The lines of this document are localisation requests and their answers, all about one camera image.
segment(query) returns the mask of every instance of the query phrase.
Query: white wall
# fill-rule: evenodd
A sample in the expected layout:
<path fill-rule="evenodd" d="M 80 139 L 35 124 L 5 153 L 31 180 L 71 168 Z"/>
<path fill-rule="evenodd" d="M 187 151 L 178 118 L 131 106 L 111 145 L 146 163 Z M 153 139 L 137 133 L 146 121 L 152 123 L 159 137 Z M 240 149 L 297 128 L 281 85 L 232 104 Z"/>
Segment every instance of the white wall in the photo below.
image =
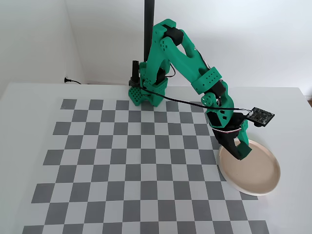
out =
<path fill-rule="evenodd" d="M 10 81 L 84 82 L 64 0 L 0 1 L 0 96 Z"/>
<path fill-rule="evenodd" d="M 66 0 L 86 79 L 126 84 L 143 60 L 143 0 Z M 155 23 L 184 29 L 230 86 L 300 87 L 312 95 L 309 0 L 156 0 Z M 169 85 L 188 85 L 181 76 Z"/>

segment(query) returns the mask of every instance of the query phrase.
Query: white square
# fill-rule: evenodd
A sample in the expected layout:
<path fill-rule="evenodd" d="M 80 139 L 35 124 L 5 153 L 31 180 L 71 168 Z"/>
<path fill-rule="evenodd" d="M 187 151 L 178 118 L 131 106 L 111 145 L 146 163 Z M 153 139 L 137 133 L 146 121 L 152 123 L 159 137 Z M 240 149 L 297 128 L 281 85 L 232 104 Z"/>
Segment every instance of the white square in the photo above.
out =
<path fill-rule="evenodd" d="M 122 222 L 123 201 L 106 201 L 104 223 Z"/>
<path fill-rule="evenodd" d="M 199 150 L 184 150 L 186 164 L 201 164 Z"/>
<path fill-rule="evenodd" d="M 113 135 L 112 149 L 127 149 L 127 135 Z"/>
<path fill-rule="evenodd" d="M 141 222 L 158 221 L 158 201 L 141 200 Z"/>
<path fill-rule="evenodd" d="M 127 149 L 126 164 L 140 164 L 141 149 Z"/>
<path fill-rule="evenodd" d="M 212 221 L 195 221 L 196 234 L 215 233 L 214 224 Z"/>
<path fill-rule="evenodd" d="M 184 149 L 183 136 L 169 135 L 170 149 Z"/>
<path fill-rule="evenodd" d="M 155 135 L 145 135 L 141 137 L 141 149 L 155 149 Z"/>
<path fill-rule="evenodd" d="M 77 165 L 80 150 L 64 150 L 61 165 Z"/>
<path fill-rule="evenodd" d="M 115 111 L 115 122 L 127 123 L 129 120 L 129 111 Z"/>
<path fill-rule="evenodd" d="M 141 181 L 125 181 L 124 200 L 140 200 Z"/>
<path fill-rule="evenodd" d="M 229 221 L 228 207 L 225 200 L 209 200 L 213 221 Z"/>
<path fill-rule="evenodd" d="M 96 122 L 100 123 L 102 117 L 102 111 L 88 111 L 87 122 Z"/>
<path fill-rule="evenodd" d="M 112 149 L 96 149 L 94 165 L 109 165 L 111 164 Z"/>
<path fill-rule="evenodd" d="M 74 183 L 90 182 L 92 172 L 93 165 L 77 165 Z"/>
<path fill-rule="evenodd" d="M 141 181 L 157 181 L 156 164 L 141 164 Z"/>
<path fill-rule="evenodd" d="M 126 165 L 111 164 L 109 167 L 108 181 L 124 181 Z"/>
<path fill-rule="evenodd" d="M 107 182 L 92 182 L 88 201 L 106 201 Z"/>
<path fill-rule="evenodd" d="M 157 198 L 158 200 L 175 199 L 173 181 L 157 181 Z"/>
<path fill-rule="evenodd" d="M 154 123 L 154 111 L 141 111 L 141 122 Z"/>
<path fill-rule="evenodd" d="M 194 221 L 191 200 L 175 200 L 175 214 L 177 221 Z"/>
<path fill-rule="evenodd" d="M 128 135 L 141 135 L 141 123 L 128 123 Z"/>
<path fill-rule="evenodd" d="M 168 123 L 180 123 L 180 113 L 179 112 L 167 112 Z"/>
<path fill-rule="evenodd" d="M 72 122 L 68 135 L 83 135 L 85 126 L 85 122 Z"/>
<path fill-rule="evenodd" d="M 252 234 L 249 222 L 246 221 L 231 221 L 233 234 Z"/>
<path fill-rule="evenodd" d="M 155 123 L 155 135 L 169 135 L 167 123 Z"/>
<path fill-rule="evenodd" d="M 208 200 L 206 183 L 204 181 L 190 181 L 192 200 Z"/>
<path fill-rule="evenodd" d="M 171 164 L 170 149 L 156 149 L 157 164 Z"/>
<path fill-rule="evenodd" d="M 104 100 L 103 110 L 116 110 L 116 100 Z"/>
<path fill-rule="evenodd" d="M 216 165 L 201 165 L 205 181 L 221 181 Z"/>
<path fill-rule="evenodd" d="M 98 144 L 98 135 L 84 135 L 82 138 L 82 149 L 96 149 Z"/>
<path fill-rule="evenodd" d="M 65 224 L 84 223 L 88 202 L 69 202 Z"/>
<path fill-rule="evenodd" d="M 241 196 L 238 190 L 231 186 L 228 182 L 222 181 L 222 190 L 225 200 L 241 200 Z"/>
<path fill-rule="evenodd" d="M 189 181 L 185 164 L 172 164 L 172 178 L 174 181 Z"/>
<path fill-rule="evenodd" d="M 211 144 L 210 136 L 196 136 L 198 148 L 200 150 L 212 150 L 213 145 Z"/>
<path fill-rule="evenodd" d="M 114 134 L 114 123 L 100 123 L 99 135 L 113 135 Z"/>
<path fill-rule="evenodd" d="M 184 136 L 196 136 L 195 127 L 192 123 L 182 123 L 181 129 Z"/>

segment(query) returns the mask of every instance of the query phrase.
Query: gray square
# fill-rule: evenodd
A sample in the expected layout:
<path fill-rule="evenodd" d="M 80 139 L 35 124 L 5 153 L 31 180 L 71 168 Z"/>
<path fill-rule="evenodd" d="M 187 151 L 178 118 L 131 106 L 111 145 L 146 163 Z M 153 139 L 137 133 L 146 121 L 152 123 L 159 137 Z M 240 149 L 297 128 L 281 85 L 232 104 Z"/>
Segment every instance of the gray square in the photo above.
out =
<path fill-rule="evenodd" d="M 93 165 L 96 150 L 80 150 L 78 157 L 78 165 Z"/>
<path fill-rule="evenodd" d="M 128 100 L 117 100 L 116 101 L 116 110 L 128 111 L 129 110 L 129 101 Z"/>
<path fill-rule="evenodd" d="M 206 181 L 206 189 L 209 200 L 224 200 L 221 182 Z"/>
<path fill-rule="evenodd" d="M 213 150 L 199 150 L 199 156 L 202 165 L 216 165 Z"/>
<path fill-rule="evenodd" d="M 65 150 L 80 149 L 82 144 L 82 138 L 83 136 L 68 136 L 65 145 Z"/>
<path fill-rule="evenodd" d="M 50 203 L 48 214 L 45 219 L 45 225 L 49 224 L 64 224 L 68 203 Z"/>
<path fill-rule="evenodd" d="M 167 101 L 166 110 L 167 111 L 179 111 L 179 106 L 176 101 Z"/>
<path fill-rule="evenodd" d="M 141 149 L 141 163 L 156 163 L 156 149 Z"/>
<path fill-rule="evenodd" d="M 126 181 L 141 181 L 141 165 L 127 164 L 126 165 Z"/>
<path fill-rule="evenodd" d="M 111 164 L 126 164 L 127 149 L 112 149 Z"/>
<path fill-rule="evenodd" d="M 140 222 L 140 234 L 159 234 L 158 222 Z"/>
<path fill-rule="evenodd" d="M 121 232 L 122 232 L 122 223 L 103 224 L 103 234 L 121 234 Z"/>
<path fill-rule="evenodd" d="M 182 135 L 182 128 L 180 123 L 168 123 L 169 135 Z"/>
<path fill-rule="evenodd" d="M 87 122 L 84 128 L 84 135 L 98 135 L 100 123 Z"/>
<path fill-rule="evenodd" d="M 141 181 L 141 200 L 157 200 L 157 181 Z"/>
<path fill-rule="evenodd" d="M 103 100 L 92 99 L 90 100 L 89 110 L 102 110 Z"/>
<path fill-rule="evenodd" d="M 113 145 L 113 136 L 99 135 L 97 138 L 97 149 L 111 149 Z"/>
<path fill-rule="evenodd" d="M 140 149 L 141 135 L 128 135 L 127 149 Z"/>
<path fill-rule="evenodd" d="M 74 183 L 72 193 L 70 194 L 69 202 L 88 201 L 90 184 L 91 184 L 90 182 Z"/>
<path fill-rule="evenodd" d="M 233 234 L 230 221 L 213 221 L 215 234 Z"/>
<path fill-rule="evenodd" d="M 245 208 L 241 200 L 227 200 L 229 217 L 231 221 L 247 220 Z"/>
<path fill-rule="evenodd" d="M 88 117 L 87 110 L 74 110 L 72 122 L 86 122 Z"/>
<path fill-rule="evenodd" d="M 193 200 L 192 204 L 195 221 L 212 221 L 208 200 Z"/>
<path fill-rule="evenodd" d="M 141 202 L 140 200 L 123 202 L 123 222 L 140 222 Z"/>
<path fill-rule="evenodd" d="M 141 123 L 141 135 L 155 135 L 155 124 Z"/>
<path fill-rule="evenodd" d="M 204 181 L 204 173 L 201 165 L 188 164 L 187 173 L 190 181 Z"/>
<path fill-rule="evenodd" d="M 42 234 L 43 225 L 24 226 L 22 234 Z"/>
<path fill-rule="evenodd" d="M 215 136 L 210 136 L 210 139 L 211 139 L 211 144 L 213 145 L 213 149 L 218 150 L 221 145 L 219 144 Z"/>
<path fill-rule="evenodd" d="M 61 110 L 74 110 L 76 106 L 77 99 L 63 99 L 61 105 Z"/>
<path fill-rule="evenodd" d="M 106 201 L 123 200 L 125 181 L 109 181 L 107 183 Z"/>
<path fill-rule="evenodd" d="M 172 168 L 171 164 L 157 164 L 157 180 L 172 181 Z"/>
<path fill-rule="evenodd" d="M 181 123 L 194 123 L 193 116 L 191 112 L 180 112 Z"/>
<path fill-rule="evenodd" d="M 156 135 L 155 143 L 156 143 L 156 149 L 170 149 L 169 136 Z"/>
<path fill-rule="evenodd" d="M 94 165 L 91 182 L 108 181 L 109 165 Z"/>
<path fill-rule="evenodd" d="M 63 234 L 82 234 L 83 223 L 79 224 L 65 224 Z"/>
<path fill-rule="evenodd" d="M 191 200 L 191 189 L 188 181 L 174 181 L 175 200 Z"/>
<path fill-rule="evenodd" d="M 141 111 L 129 111 L 128 122 L 129 123 L 140 123 L 141 122 Z"/>
<path fill-rule="evenodd" d="M 115 122 L 115 111 L 102 111 L 101 122 Z"/>
<path fill-rule="evenodd" d="M 141 103 L 141 110 L 143 110 L 143 111 L 154 111 L 154 106 L 149 101 L 143 101 Z"/>
<path fill-rule="evenodd" d="M 56 183 L 73 183 L 76 173 L 75 165 L 61 165 L 58 169 Z"/>
<path fill-rule="evenodd" d="M 44 165 L 60 165 L 64 150 L 48 150 L 45 156 Z"/>
<path fill-rule="evenodd" d="M 185 149 L 198 149 L 196 136 L 183 136 L 183 142 Z"/>
<path fill-rule="evenodd" d="M 167 112 L 155 111 L 154 112 L 155 123 L 167 123 Z"/>
<path fill-rule="evenodd" d="M 177 232 L 179 234 L 196 234 L 195 222 L 177 222 Z"/>
<path fill-rule="evenodd" d="M 252 234 L 269 234 L 267 222 L 264 220 L 249 221 Z"/>
<path fill-rule="evenodd" d="M 181 149 L 170 150 L 172 164 L 186 164 L 185 151 Z"/>
<path fill-rule="evenodd" d="M 242 200 L 258 200 L 257 196 L 248 195 L 242 192 L 239 192 L 239 193 L 240 193 L 240 197 L 242 198 Z"/>
<path fill-rule="evenodd" d="M 158 220 L 176 221 L 176 204 L 174 200 L 158 201 Z"/>
<path fill-rule="evenodd" d="M 37 184 L 31 203 L 50 203 L 54 184 Z"/>
<path fill-rule="evenodd" d="M 53 135 L 68 135 L 71 122 L 57 122 Z"/>
<path fill-rule="evenodd" d="M 209 136 L 209 130 L 207 124 L 204 123 L 195 123 L 195 132 L 197 136 Z"/>
<path fill-rule="evenodd" d="M 88 202 L 84 223 L 103 223 L 105 201 Z"/>

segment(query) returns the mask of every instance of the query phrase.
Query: white table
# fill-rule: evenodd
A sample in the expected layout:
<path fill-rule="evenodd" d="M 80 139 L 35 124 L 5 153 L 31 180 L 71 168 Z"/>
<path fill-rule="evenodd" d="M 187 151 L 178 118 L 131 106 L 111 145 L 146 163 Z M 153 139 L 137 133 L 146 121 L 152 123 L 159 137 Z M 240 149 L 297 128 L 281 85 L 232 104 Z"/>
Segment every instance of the white table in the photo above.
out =
<path fill-rule="evenodd" d="M 128 98 L 128 86 L 10 84 L 0 100 L 0 233 L 12 233 L 19 203 L 59 98 Z M 312 108 L 298 88 L 230 88 L 236 107 L 275 113 L 265 128 L 250 124 L 250 139 L 265 145 L 281 167 L 277 188 L 259 198 L 270 234 L 312 232 Z M 166 95 L 200 101 L 191 87 Z"/>

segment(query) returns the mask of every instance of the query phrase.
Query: plate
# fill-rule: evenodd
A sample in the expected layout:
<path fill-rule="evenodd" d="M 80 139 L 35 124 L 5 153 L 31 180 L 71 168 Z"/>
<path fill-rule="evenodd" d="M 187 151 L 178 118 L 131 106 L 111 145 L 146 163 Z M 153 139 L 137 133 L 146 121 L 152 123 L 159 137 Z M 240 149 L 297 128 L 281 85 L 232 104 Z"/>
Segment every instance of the plate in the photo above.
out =
<path fill-rule="evenodd" d="M 223 146 L 217 162 L 224 178 L 237 190 L 254 196 L 270 193 L 281 175 L 275 156 L 263 145 L 249 140 L 252 151 L 243 160 L 237 160 Z"/>

